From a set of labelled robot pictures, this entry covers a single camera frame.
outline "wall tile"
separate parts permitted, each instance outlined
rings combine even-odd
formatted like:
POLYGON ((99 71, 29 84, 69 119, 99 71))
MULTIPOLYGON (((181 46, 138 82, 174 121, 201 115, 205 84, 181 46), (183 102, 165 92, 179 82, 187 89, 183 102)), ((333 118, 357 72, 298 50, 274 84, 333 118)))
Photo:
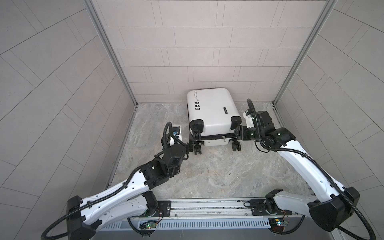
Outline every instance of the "wall tile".
POLYGON ((280 89, 281 83, 257 82, 253 93, 276 94, 280 89))
POLYGON ((97 139, 97 144, 99 144, 105 151, 108 151, 109 145, 104 142, 104 140, 102 140, 100 137, 99 139, 97 139))
POLYGON ((377 225, 384 225, 382 219, 382 212, 384 207, 382 205, 381 197, 384 196, 384 187, 378 186, 360 192, 360 204, 364 208, 369 219, 377 225))
POLYGON ((123 67, 122 70, 129 83, 147 82, 143 67, 123 67))
POLYGON ((101 165, 103 164, 106 155, 107 151, 96 143, 86 165, 84 166, 79 180, 71 193, 71 197, 78 195, 84 198, 90 195, 93 184, 99 174, 101 165))
POLYGON ((259 94, 231 94, 234 102, 246 102, 247 99, 251 99, 256 102, 259 94))
POLYGON ((44 28, 48 28, 84 9, 84 5, 76 0, 25 0, 25 2, 44 28))
POLYGON ((216 26, 223 26, 225 1, 217 1, 216 26))
POLYGON ((67 105, 65 105, 61 111, 79 127, 82 127, 84 124, 84 121, 67 105))
POLYGON ((381 183, 384 182, 384 173, 381 171, 383 168, 383 162, 382 157, 380 156, 382 148, 380 138, 383 136, 384 133, 380 131, 355 146, 358 153, 368 164, 369 168, 373 171, 381 183))
POLYGON ((35 88, 0 122, 0 159, 17 165, 71 96, 54 74, 35 88))
POLYGON ((80 163, 76 162, 75 160, 69 158, 68 156, 64 156, 64 158, 61 161, 61 164, 66 166, 67 168, 70 168, 77 172, 78 174, 81 174, 83 171, 84 166, 80 163))
POLYGON ((347 138, 372 123, 372 120, 332 79, 324 84, 316 97, 347 138))
POLYGON ((327 163, 328 161, 332 160, 331 155, 329 153, 324 154, 322 157, 316 160, 316 162, 320 165, 323 165, 327 163))
POLYGON ((181 102, 181 94, 151 94, 145 95, 149 103, 181 102))
POLYGON ((175 28, 178 48, 229 48, 231 28, 175 28))
POLYGON ((271 26, 277 26, 278 25, 278 23, 280 21, 281 14, 283 13, 283 10, 285 7, 285 3, 286 3, 286 1, 279 1, 277 8, 276 8, 276 11, 275 11, 275 14, 273 16, 271 26))
POLYGON ((270 48, 263 66, 292 66, 300 48, 270 48))
POLYGON ((112 81, 112 79, 116 76, 116 70, 111 62, 109 57, 105 58, 99 65, 101 71, 106 77, 108 83, 112 81))
POLYGON ((216 82, 217 88, 226 88, 230 93, 248 92, 251 83, 247 82, 216 82))
POLYGON ((280 113, 280 116, 283 119, 285 127, 290 131, 294 132, 296 130, 296 126, 293 123, 291 116, 289 115, 287 109, 284 106, 284 103, 282 101, 279 101, 278 104, 276 105, 276 108, 278 112, 280 113))
POLYGON ((58 66, 80 49, 65 21, 42 31, 12 49, 40 79, 45 79, 58 66))
POLYGON ((259 62, 257 63, 258 66, 262 66, 264 64, 266 55, 268 54, 269 48, 263 48, 263 51, 260 55, 259 62))
POLYGON ((277 1, 227 1, 223 26, 270 26, 277 1))
POLYGON ((167 83, 132 83, 136 94, 169 94, 167 83))
POLYGON ((292 95, 311 124, 314 124, 316 120, 325 113, 323 106, 319 103, 304 82, 300 83, 297 90, 292 95))
POLYGON ((15 165, 0 160, 0 185, 3 185, 15 168, 15 165))
POLYGON ((32 209, 39 197, 0 187, 0 204, 32 209))
POLYGON ((173 83, 173 88, 176 93, 179 94, 187 94, 191 90, 197 89, 207 89, 211 87, 210 82, 201 82, 198 85, 196 83, 188 82, 188 83, 173 83))
POLYGON ((308 56, 336 83, 338 83, 355 64, 355 61, 321 36, 317 36, 308 51, 308 56))
POLYGON ((91 188, 91 192, 89 195, 97 194, 101 191, 104 191, 107 186, 107 181, 109 178, 109 174, 111 172, 112 166, 116 160, 117 153, 119 152, 120 145, 116 143, 116 141, 112 142, 112 145, 102 162, 100 171, 94 181, 94 184, 91 188))
POLYGON ((120 94, 117 104, 119 105, 120 109, 124 111, 130 102, 132 102, 132 100, 127 90, 123 90, 123 92, 120 94))
POLYGON ((297 104, 295 98, 292 96, 289 90, 285 90, 284 94, 281 97, 281 101, 284 103, 288 114, 292 117, 296 110, 299 108, 299 104, 297 104))
POLYGON ((59 218, 79 174, 59 165, 15 239, 38 239, 59 218))
POLYGON ((219 66, 257 66, 262 48, 221 48, 219 66))
POLYGON ((118 129, 116 130, 115 136, 113 137, 113 141, 111 143, 111 147, 114 148, 114 144, 117 142, 120 145, 122 144, 124 140, 124 136, 126 134, 127 126, 129 124, 129 121, 131 119, 132 113, 135 109, 135 105, 132 101, 129 102, 127 108, 124 111, 124 114, 120 120, 118 129))
POLYGON ((59 113, 3 186, 40 196, 79 130, 59 113))
POLYGON ((349 54, 351 50, 356 46, 356 44, 360 41, 360 39, 364 36, 364 34, 368 31, 370 26, 366 24, 362 24, 359 30, 355 33, 352 39, 348 42, 348 44, 343 49, 345 54, 349 54))
POLYGON ((215 26, 217 1, 159 1, 163 26, 215 26))
POLYGON ((100 110, 100 112, 104 115, 104 117, 109 118, 109 113, 105 110, 104 106, 100 101, 96 103, 96 107, 100 110))
POLYGON ((76 40, 79 42, 80 46, 84 46, 86 42, 84 41, 83 37, 81 36, 76 25, 73 23, 72 19, 69 17, 69 18, 66 18, 64 21, 68 24, 68 27, 70 27, 73 35, 75 36, 76 40))
POLYGON ((119 48, 118 50, 126 67, 164 66, 160 48, 119 48))
POLYGON ((310 90, 315 88, 316 84, 324 76, 324 71, 310 59, 308 56, 305 56, 303 62, 301 63, 297 74, 305 82, 310 90))
POLYGON ((0 204, 0 211, 2 218, 6 219, 6 221, 2 221, 0 225, 2 238, 14 239, 31 210, 23 207, 0 204))
POLYGON ((103 58, 106 58, 108 56, 108 53, 107 53, 107 50, 105 50, 105 46, 103 45, 103 43, 101 42, 100 40, 100 36, 97 36, 93 39, 93 41, 95 42, 96 44, 96 47, 97 49, 99 50, 101 56, 103 58))
POLYGON ((0 53, 37 33, 11 0, 2 1, 0 16, 0 53))
POLYGON ((381 47, 382 43, 384 43, 384 33, 370 28, 352 49, 349 56, 383 81, 384 50, 381 47))
POLYGON ((339 82, 339 86, 379 127, 384 128, 382 81, 356 64, 339 82))
POLYGON ((66 155, 84 166, 106 121, 101 111, 93 108, 66 155))
POLYGON ((351 183, 349 186, 356 188, 356 190, 360 192, 380 185, 381 183, 379 182, 379 180, 375 177, 375 175, 373 175, 351 183))
POLYGON ((109 116, 103 130, 101 131, 100 138, 104 140, 109 146, 112 143, 113 136, 120 123, 124 111, 116 104, 109 116))
POLYGON ((92 0, 92 3, 93 3, 93 6, 94 6, 94 8, 96 10, 96 13, 97 13, 97 15, 98 15, 98 17, 100 19, 100 22, 101 22, 102 26, 106 27, 107 24, 105 23, 105 19, 103 17, 103 14, 101 13, 101 10, 100 10, 99 4, 97 3, 97 0, 92 0))
POLYGON ((278 48, 285 30, 286 28, 233 28, 230 47, 278 48))
POLYGON ((0 58, 0 79, 0 119, 2 119, 34 89, 34 86, 2 58, 0 58))
POLYGON ((151 1, 151 3, 152 3, 153 15, 155 17, 156 26, 163 26, 163 21, 161 19, 159 1, 151 1))
POLYGON ((347 183, 373 175, 367 164, 331 118, 328 118, 316 130, 316 133, 324 143, 347 183))
POLYGON ((280 48, 301 48, 312 28, 287 28, 280 48))
POLYGON ((193 67, 194 82, 232 82, 235 67, 193 67))
POLYGON ((156 26, 150 1, 99 0, 106 26, 156 26))
POLYGON ((212 66, 213 48, 168 48, 170 66, 212 66))
POLYGON ((187 67, 150 67, 153 82, 188 82, 187 67))
POLYGON ((71 19, 86 43, 97 36, 97 31, 93 26, 87 10, 84 9, 83 11, 72 15, 71 19))
POLYGON ((276 98, 276 94, 259 94, 258 102, 272 102, 276 98))
POLYGON ((293 120, 295 126, 302 137, 305 146, 311 153, 311 156, 317 160, 327 153, 327 149, 324 147, 320 138, 317 136, 310 122, 306 118, 303 112, 301 112, 296 119, 293 120))
POLYGON ((105 27, 108 39, 111 42, 113 48, 126 48, 124 40, 121 36, 120 29, 118 27, 105 27))
POLYGON ((65 61, 55 71, 55 75, 75 93, 101 61, 101 55, 95 43, 91 41, 65 61))
POLYGON ((351 3, 347 15, 362 21, 374 28, 384 31, 382 10, 384 2, 381 0, 356 0, 351 3))
POLYGON ((325 112, 321 117, 319 117, 319 119, 316 120, 316 122, 312 124, 313 129, 318 129, 330 117, 331 116, 327 112, 325 112))
POLYGON ((36 76, 36 74, 34 74, 18 57, 16 57, 11 50, 1 54, 0 57, 2 57, 34 87, 37 87, 41 83, 41 80, 36 76))
POLYGON ((320 35, 335 47, 343 50, 352 39, 362 22, 333 10, 320 31, 320 35))
POLYGON ((316 84, 316 86, 312 89, 313 94, 316 95, 320 88, 323 87, 323 85, 328 81, 329 76, 327 74, 324 74, 323 77, 320 79, 320 81, 316 84))
POLYGON ((111 113, 123 90, 124 86, 119 76, 116 75, 99 99, 100 103, 109 114, 111 113))
POLYGON ((353 146, 356 146, 357 144, 361 143, 365 139, 375 135, 380 131, 381 129, 375 123, 372 123, 368 127, 356 133, 353 137, 349 138, 349 141, 352 143, 353 146))
POLYGON ((347 182, 345 181, 343 175, 340 170, 336 166, 333 160, 328 161, 327 163, 321 166, 329 175, 331 175, 334 179, 341 182, 345 187, 348 187, 347 182))
POLYGON ((44 30, 44 27, 41 25, 37 17, 33 14, 33 12, 24 0, 12 0, 12 2, 22 12, 22 14, 37 32, 41 32, 44 30))
POLYGON ((174 48, 173 28, 120 28, 127 48, 174 48))
POLYGON ((325 1, 287 1, 277 26, 313 27, 325 1))
POLYGON ((105 89, 106 86, 99 74, 93 71, 71 97, 67 105, 85 121, 105 89))

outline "white robotic arm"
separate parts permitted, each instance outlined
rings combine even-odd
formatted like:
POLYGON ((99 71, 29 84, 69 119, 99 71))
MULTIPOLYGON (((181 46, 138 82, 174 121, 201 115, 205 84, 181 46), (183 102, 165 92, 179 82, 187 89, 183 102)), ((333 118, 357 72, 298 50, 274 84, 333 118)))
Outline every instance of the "white robotic arm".
MULTIPOLYGON (((250 100, 248 105, 250 109, 243 115, 247 126, 238 126, 235 129, 238 140, 253 140, 255 144, 259 142, 267 150, 277 151, 297 170, 315 193, 315 196, 301 196, 275 189, 266 195, 265 204, 261 204, 268 213, 290 210, 312 217, 322 229, 329 232, 350 217, 353 211, 358 213, 355 205, 360 195, 353 187, 346 188, 329 176, 287 129, 275 129, 266 111, 255 112, 250 100)), ((84 199, 75 196, 68 200, 67 214, 51 224, 43 232, 41 239, 68 236, 69 240, 87 240, 96 231, 120 219, 153 215, 158 203, 150 190, 178 174, 181 163, 188 159, 189 147, 181 141, 180 126, 172 126, 168 122, 162 144, 164 150, 155 155, 152 161, 137 167, 125 181, 94 196, 84 199), (68 232, 48 237, 47 233, 65 219, 68 232)), ((368 232, 372 232, 371 239, 375 239, 368 222, 363 219, 362 221, 368 232)))

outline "white suitcase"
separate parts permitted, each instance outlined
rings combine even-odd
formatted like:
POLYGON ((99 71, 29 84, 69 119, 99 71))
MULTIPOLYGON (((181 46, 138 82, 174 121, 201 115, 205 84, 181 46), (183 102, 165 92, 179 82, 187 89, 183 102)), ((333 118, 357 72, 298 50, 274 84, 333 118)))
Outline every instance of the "white suitcase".
POLYGON ((235 142, 235 151, 240 143, 233 133, 242 122, 229 91, 213 88, 190 91, 187 95, 190 127, 190 144, 195 145, 195 154, 204 146, 226 145, 235 142))

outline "black cable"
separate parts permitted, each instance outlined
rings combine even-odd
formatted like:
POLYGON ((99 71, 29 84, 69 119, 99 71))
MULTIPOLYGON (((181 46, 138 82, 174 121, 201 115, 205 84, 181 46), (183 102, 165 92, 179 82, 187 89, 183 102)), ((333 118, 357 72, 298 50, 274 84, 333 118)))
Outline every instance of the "black cable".
POLYGON ((84 205, 84 206, 82 206, 82 207, 79 207, 79 208, 73 210, 72 212, 69 212, 68 214, 66 214, 66 215, 64 215, 64 216, 62 216, 62 217, 60 217, 60 218, 59 218, 58 220, 56 220, 54 223, 52 223, 51 225, 49 225, 49 226, 43 231, 43 233, 41 234, 41 237, 40 237, 41 240, 54 240, 54 239, 59 239, 59 238, 68 236, 68 232, 66 232, 66 233, 62 233, 62 234, 59 234, 59 235, 56 235, 56 236, 50 236, 50 237, 48 237, 47 234, 48 234, 48 232, 50 232, 55 226, 57 226, 59 223, 61 223, 61 222, 64 221, 65 219, 69 218, 69 217, 72 216, 73 214, 75 214, 75 213, 77 213, 77 212, 80 212, 80 211, 82 211, 83 209, 86 209, 86 208, 88 208, 88 207, 90 207, 90 206, 92 206, 92 205, 95 205, 95 204, 99 203, 99 202, 102 202, 102 201, 104 201, 104 200, 106 200, 106 199, 108 199, 108 198, 111 198, 111 197, 115 196, 116 194, 118 194, 119 192, 121 192, 121 191, 122 191, 123 189, 125 189, 125 187, 129 184, 129 182, 131 181, 133 175, 134 175, 134 174, 135 174, 141 167, 143 167, 144 165, 146 165, 146 164, 140 165, 140 166, 138 166, 137 168, 135 168, 135 169, 131 172, 131 174, 129 175, 128 179, 127 179, 127 180, 122 184, 122 186, 119 187, 116 191, 114 191, 114 192, 108 194, 108 195, 105 196, 105 197, 99 198, 99 199, 97 199, 97 200, 95 200, 95 201, 93 201, 93 202, 87 203, 86 205, 84 205))
POLYGON ((259 150, 260 152, 265 152, 265 151, 261 151, 261 150, 259 149, 259 147, 257 146, 256 142, 257 142, 257 141, 255 141, 255 146, 256 146, 257 150, 259 150))
POLYGON ((269 230, 270 230, 271 232, 273 232, 273 233, 277 233, 277 234, 281 234, 281 235, 286 235, 286 234, 293 233, 294 231, 296 231, 296 230, 301 226, 301 224, 302 224, 303 221, 304 221, 304 218, 305 218, 305 216, 303 215, 303 216, 301 217, 299 223, 298 223, 293 229, 288 230, 288 231, 286 231, 286 232, 277 232, 277 231, 274 231, 274 230, 272 230, 272 229, 270 229, 270 228, 269 228, 269 230))
MULTIPOLYGON (((349 205, 353 209, 353 211, 356 213, 356 215, 360 218, 360 220, 362 221, 362 223, 364 224, 365 228, 368 231, 369 239, 370 240, 376 240, 375 233, 373 232, 373 229, 372 229, 371 225, 369 224, 367 219, 364 217, 364 215, 353 204, 353 202, 349 199, 349 197, 339 188, 339 186, 333 181, 332 177, 312 157, 310 157, 308 154, 303 153, 303 152, 301 152, 299 150, 296 150, 296 149, 281 148, 281 147, 276 147, 275 148, 275 147, 267 147, 267 146, 264 145, 264 142, 261 141, 261 138, 260 138, 260 120, 256 117, 256 110, 255 110, 255 107, 253 105, 253 102, 251 101, 251 99, 248 99, 247 103, 248 103, 248 107, 252 111, 252 115, 253 115, 252 120, 253 120, 253 123, 254 123, 254 125, 256 127, 257 136, 258 136, 260 145, 264 149, 267 149, 267 150, 283 151, 283 152, 293 152, 293 153, 301 155, 302 157, 307 158, 310 162, 312 162, 321 171, 321 173, 325 176, 325 178, 328 180, 328 182, 330 182, 331 186, 334 187, 339 192, 339 194, 341 195, 343 200, 347 203, 347 205, 349 205)), ((338 226, 337 228, 340 229, 341 231, 343 231, 344 233, 348 234, 349 236, 355 238, 355 239, 364 240, 364 238, 359 237, 356 234, 351 233, 350 231, 346 230, 345 228, 343 228, 341 226, 338 226)))
POLYGON ((155 230, 140 231, 139 229, 137 229, 137 228, 132 224, 130 218, 127 218, 127 220, 128 220, 128 223, 129 223, 130 227, 131 227, 135 232, 137 232, 138 234, 140 234, 141 236, 150 236, 152 233, 155 232, 155 230))

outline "marble floor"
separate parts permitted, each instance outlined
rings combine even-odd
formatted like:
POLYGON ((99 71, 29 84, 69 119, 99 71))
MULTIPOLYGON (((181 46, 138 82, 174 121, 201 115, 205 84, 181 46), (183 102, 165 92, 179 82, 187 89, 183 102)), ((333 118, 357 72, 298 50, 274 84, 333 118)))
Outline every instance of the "marble floor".
MULTIPOLYGON (((236 103, 241 116, 246 103, 236 103)), ((269 103, 256 103, 256 111, 268 111, 275 127, 279 123, 269 103)), ((187 104, 141 104, 138 106, 112 185, 125 180, 136 167, 161 151, 161 137, 170 121, 182 126, 183 142, 188 142, 187 104)), ((154 188, 156 198, 264 197, 275 188, 309 195, 308 185, 296 170, 275 152, 259 152, 253 141, 241 141, 242 150, 230 144, 204 147, 181 165, 178 175, 154 188)))

